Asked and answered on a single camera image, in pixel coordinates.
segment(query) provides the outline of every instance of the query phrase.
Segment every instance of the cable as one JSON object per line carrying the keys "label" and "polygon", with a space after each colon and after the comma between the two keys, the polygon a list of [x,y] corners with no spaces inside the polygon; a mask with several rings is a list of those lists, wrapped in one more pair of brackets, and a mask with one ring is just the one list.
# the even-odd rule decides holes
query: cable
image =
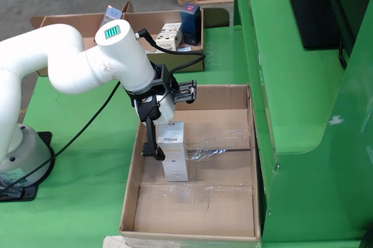
{"label": "cable", "polygon": [[25,176],[22,176],[20,179],[18,179],[17,181],[13,182],[12,184],[9,184],[6,188],[4,188],[1,192],[0,192],[0,196],[5,192],[7,191],[9,188],[13,187],[15,184],[21,182],[23,179],[26,179],[27,177],[29,177],[30,175],[34,174],[35,172],[37,172],[39,169],[41,169],[43,166],[45,166],[47,163],[51,162],[52,160],[56,159],[56,157],[58,155],[60,155],[62,152],[64,152],[88,127],[89,125],[91,125],[91,123],[96,119],[96,117],[101,113],[101,111],[106,107],[106,105],[109,103],[109,101],[111,100],[111,98],[113,97],[114,93],[116,92],[116,90],[118,89],[119,85],[121,83],[118,82],[117,85],[115,85],[113,91],[111,92],[111,94],[109,95],[109,97],[107,98],[106,102],[103,104],[103,106],[96,112],[96,114],[93,115],[93,117],[91,118],[91,120],[88,121],[88,123],[80,130],[79,133],[76,134],[76,136],[74,136],[72,138],[72,140],[70,140],[61,150],[59,150],[55,155],[53,155],[51,158],[49,158],[48,160],[46,160],[45,162],[43,162],[41,165],[39,165],[37,168],[35,168],[33,171],[29,172],[28,174],[26,174]]}
{"label": "cable", "polygon": [[339,58],[339,62],[340,62],[340,65],[343,67],[343,69],[346,69],[347,67],[347,62],[343,56],[343,40],[340,39],[340,42],[339,42],[339,54],[338,54],[338,58]]}
{"label": "cable", "polygon": [[168,54],[173,54],[173,55],[197,55],[197,56],[200,56],[199,58],[197,59],[194,59],[188,63],[185,63],[181,66],[177,66],[176,68],[173,68],[170,70],[170,75],[173,75],[174,72],[177,72],[178,70],[181,70],[181,69],[185,69],[185,68],[188,68],[200,61],[202,61],[203,59],[206,58],[206,55],[202,52],[195,52],[195,51],[188,51],[188,52],[182,52],[182,51],[171,51],[171,50],[167,50],[167,49],[164,49],[162,47],[159,47],[157,44],[154,46],[155,49],[158,49],[160,51],[163,51],[165,53],[168,53]]}
{"label": "cable", "polygon": [[167,49],[164,49],[162,47],[159,47],[156,42],[154,41],[154,39],[152,38],[152,36],[149,34],[149,32],[146,30],[146,29],[142,29],[141,31],[139,31],[136,36],[138,37],[143,37],[146,39],[146,41],[152,46],[154,47],[155,49],[158,49],[162,52],[165,52],[165,53],[168,53],[168,54],[173,54],[173,55],[197,55],[197,56],[200,56],[199,58],[197,59],[194,59],[188,63],[185,63],[181,66],[177,66],[176,68],[173,68],[170,70],[170,76],[173,76],[174,75],[174,72],[177,72],[178,70],[181,70],[181,69],[185,69],[189,66],[192,66],[200,61],[202,61],[203,59],[206,58],[206,55],[202,52],[195,52],[195,51],[188,51],[188,52],[182,52],[182,51],[172,51],[172,50],[167,50]]}

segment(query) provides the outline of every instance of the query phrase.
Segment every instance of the open cardboard box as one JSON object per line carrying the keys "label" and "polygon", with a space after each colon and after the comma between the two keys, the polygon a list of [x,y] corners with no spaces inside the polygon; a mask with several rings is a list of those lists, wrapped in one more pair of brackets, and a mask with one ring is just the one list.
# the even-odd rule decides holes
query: open cardboard box
{"label": "open cardboard box", "polygon": [[260,239],[256,143],[245,85],[198,86],[184,121],[188,182],[166,182],[161,162],[141,156],[139,124],[120,233],[131,247],[256,247]]}
{"label": "open cardboard box", "polygon": [[[78,15],[55,15],[55,16],[34,16],[30,19],[34,29],[52,24],[68,24],[76,28],[83,36],[85,50],[94,47],[94,36],[100,28],[104,19],[104,13],[78,14]],[[161,12],[141,12],[134,13],[131,2],[127,2],[122,10],[122,19],[127,20],[135,32],[146,28],[154,39],[165,23],[181,22],[180,10],[161,11]],[[222,8],[210,8],[207,12],[202,9],[202,30],[205,26],[208,27],[223,27],[229,26],[229,13]],[[151,47],[145,39],[141,38],[140,43],[144,50],[156,52],[155,48]],[[193,51],[203,51],[203,32],[201,43],[198,46],[191,46]],[[169,70],[176,66],[183,65],[197,58],[194,55],[172,55],[167,53],[148,54],[149,59],[156,64],[165,63]],[[202,71],[204,70],[204,61],[197,63],[180,71]],[[48,76],[48,68],[38,70],[40,76]]]}

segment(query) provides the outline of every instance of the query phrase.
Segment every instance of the small white box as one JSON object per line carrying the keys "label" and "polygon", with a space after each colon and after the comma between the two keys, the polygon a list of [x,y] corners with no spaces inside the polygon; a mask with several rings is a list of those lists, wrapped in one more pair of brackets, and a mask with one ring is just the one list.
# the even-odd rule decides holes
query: small white box
{"label": "small white box", "polygon": [[177,51],[181,40],[181,23],[167,23],[159,33],[156,39],[156,44],[164,49]]}
{"label": "small white box", "polygon": [[163,163],[166,181],[188,181],[187,159],[184,150],[184,122],[158,126],[159,147],[166,156]]}

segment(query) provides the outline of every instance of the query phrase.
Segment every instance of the printed label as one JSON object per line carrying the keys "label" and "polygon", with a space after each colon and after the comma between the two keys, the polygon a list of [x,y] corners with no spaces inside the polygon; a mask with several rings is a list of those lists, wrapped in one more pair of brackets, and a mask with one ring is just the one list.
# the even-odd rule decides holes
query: printed label
{"label": "printed label", "polygon": [[177,139],[172,139],[170,137],[164,137],[163,140],[164,141],[177,141]]}
{"label": "printed label", "polygon": [[[0,179],[3,180],[6,184],[11,184],[14,181],[20,179],[22,176],[24,176],[24,172],[20,168],[8,172],[0,172]],[[18,183],[18,185],[25,184],[26,182],[27,180],[23,179],[21,182]]]}

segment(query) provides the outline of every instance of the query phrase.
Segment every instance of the green led indicator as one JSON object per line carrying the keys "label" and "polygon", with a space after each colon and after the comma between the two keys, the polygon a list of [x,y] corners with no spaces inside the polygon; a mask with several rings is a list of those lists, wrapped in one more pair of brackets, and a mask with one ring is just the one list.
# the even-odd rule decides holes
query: green led indicator
{"label": "green led indicator", "polygon": [[119,28],[119,25],[116,25],[115,27],[110,28],[105,31],[105,38],[108,39],[120,33],[121,33],[121,29]]}

